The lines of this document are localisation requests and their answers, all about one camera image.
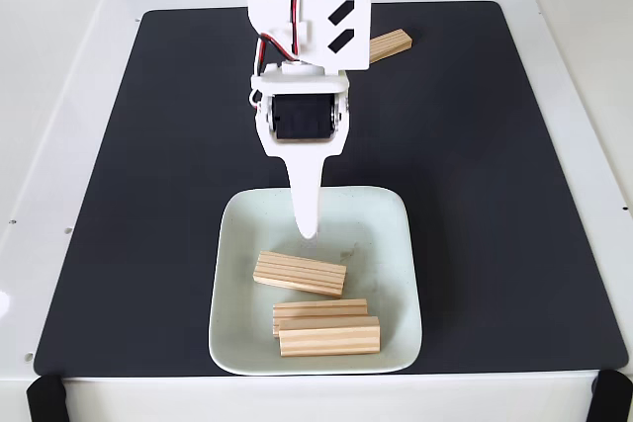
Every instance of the wooden stick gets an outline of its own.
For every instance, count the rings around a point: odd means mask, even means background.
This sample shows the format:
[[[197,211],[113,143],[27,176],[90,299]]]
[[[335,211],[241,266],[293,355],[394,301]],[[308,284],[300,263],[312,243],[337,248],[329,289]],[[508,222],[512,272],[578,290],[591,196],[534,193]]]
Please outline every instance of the wooden stick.
[[[323,301],[292,301],[273,305],[273,336],[279,336],[279,323],[291,318],[323,318],[367,315],[365,298]]]
[[[376,316],[283,320],[279,346],[283,357],[379,353],[380,323]]]
[[[337,264],[262,251],[253,279],[268,286],[341,296],[346,271],[345,266]]]
[[[411,48],[413,40],[404,30],[399,29],[369,41],[370,64]]]

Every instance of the light green dish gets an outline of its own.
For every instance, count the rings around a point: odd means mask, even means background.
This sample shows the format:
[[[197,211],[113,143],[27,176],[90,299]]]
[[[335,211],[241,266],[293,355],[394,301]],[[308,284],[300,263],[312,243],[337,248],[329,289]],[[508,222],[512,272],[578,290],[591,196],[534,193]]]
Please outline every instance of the light green dish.
[[[272,335],[273,304],[328,299],[257,284],[259,251],[347,266],[343,298],[367,298],[381,325],[374,355],[282,358]],[[250,190],[226,205],[211,304],[209,350],[237,375],[386,373],[408,367],[422,342],[422,325],[407,211],[398,195],[375,187],[322,188],[316,239],[295,224],[289,189]]]

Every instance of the black mat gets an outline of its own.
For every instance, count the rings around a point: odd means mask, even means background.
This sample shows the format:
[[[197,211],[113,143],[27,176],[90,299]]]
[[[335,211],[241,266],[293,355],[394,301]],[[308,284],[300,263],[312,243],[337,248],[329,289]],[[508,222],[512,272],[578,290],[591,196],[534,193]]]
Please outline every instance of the black mat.
[[[351,72],[324,185],[407,206],[423,342],[405,373],[619,368],[628,356],[519,56],[494,3],[383,4],[412,50]],[[146,14],[36,356],[40,374],[226,375],[208,324],[222,212],[285,187],[248,105],[243,9]]]

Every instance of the red wire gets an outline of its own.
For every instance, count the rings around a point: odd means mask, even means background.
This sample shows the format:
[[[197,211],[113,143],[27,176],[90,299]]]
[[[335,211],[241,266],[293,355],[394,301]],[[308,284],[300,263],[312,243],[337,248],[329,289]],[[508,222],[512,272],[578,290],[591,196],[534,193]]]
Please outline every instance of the red wire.
[[[297,18],[297,1],[298,0],[291,0],[290,2],[290,21],[292,23],[293,26],[293,44],[292,44],[292,51],[294,55],[298,55],[299,54],[299,42],[297,39],[297,24],[299,23],[299,19]]]
[[[273,39],[270,35],[268,34],[261,34],[260,35],[263,39],[267,40],[268,42],[273,43],[273,45],[277,48],[277,50],[279,50],[279,52],[286,57],[286,59],[290,60],[290,61],[296,61],[297,59],[291,55],[289,52],[287,52],[275,39]]]

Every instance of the wood grain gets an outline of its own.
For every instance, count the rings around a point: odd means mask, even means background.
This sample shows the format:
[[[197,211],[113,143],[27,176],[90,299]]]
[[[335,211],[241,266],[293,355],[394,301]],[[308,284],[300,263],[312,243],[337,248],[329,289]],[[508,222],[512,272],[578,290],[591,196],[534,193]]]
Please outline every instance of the wood grain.
[[[273,336],[279,336],[279,323],[292,318],[323,318],[367,315],[367,300],[291,301],[273,305]]]
[[[253,279],[268,286],[341,296],[346,271],[338,264],[262,251]]]
[[[413,40],[404,30],[398,29],[369,41],[369,62],[392,56],[411,48]]]
[[[376,316],[283,320],[279,346],[283,357],[379,353],[380,323]]]

